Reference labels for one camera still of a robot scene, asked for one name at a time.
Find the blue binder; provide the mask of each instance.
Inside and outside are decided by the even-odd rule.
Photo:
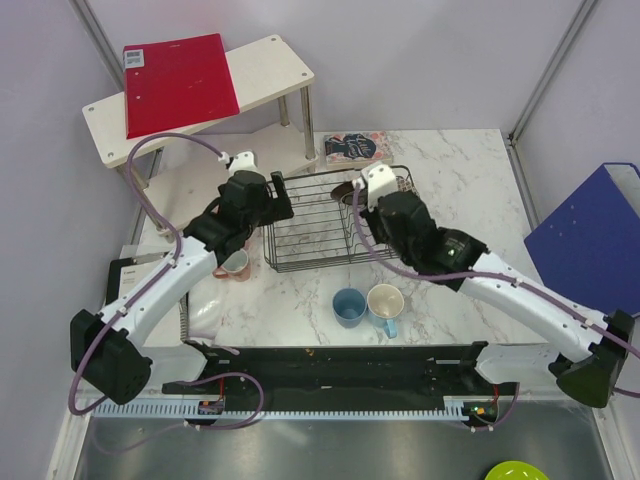
[[[543,283],[604,313],[640,312],[640,217],[605,163],[526,239]]]

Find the red folder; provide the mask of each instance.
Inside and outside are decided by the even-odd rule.
[[[124,48],[127,138],[239,113],[219,34]]]

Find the book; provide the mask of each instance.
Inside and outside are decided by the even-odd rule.
[[[382,161],[393,163],[391,144],[386,132],[336,133],[324,137],[328,170],[364,168]]]

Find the green bowl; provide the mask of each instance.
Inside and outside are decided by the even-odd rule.
[[[493,467],[485,480],[549,480],[549,477],[533,465],[513,460]]]

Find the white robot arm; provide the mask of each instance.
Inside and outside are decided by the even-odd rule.
[[[280,172],[271,174],[274,196],[256,169],[253,153],[233,159],[224,154],[221,161],[227,163],[230,178],[218,187],[220,197],[185,228],[180,254],[176,257],[175,249],[170,252],[127,296],[95,315],[82,310],[71,321],[75,371],[87,361],[97,336],[111,325],[80,370],[115,403],[129,402],[149,384],[160,387],[198,378],[206,363],[198,350],[186,344],[149,348],[145,340],[186,292],[244,246],[255,228],[293,217]]]
[[[393,171],[381,162],[354,180],[354,187],[365,186],[367,208],[361,216],[377,243],[390,245],[421,274],[414,278],[493,305],[549,342],[485,345],[476,359],[480,375],[493,384],[548,385],[555,380],[579,402],[606,406],[627,352],[599,332],[629,342],[630,315],[605,315],[578,305],[527,278],[465,232],[436,226],[424,202],[412,192],[398,191]]]

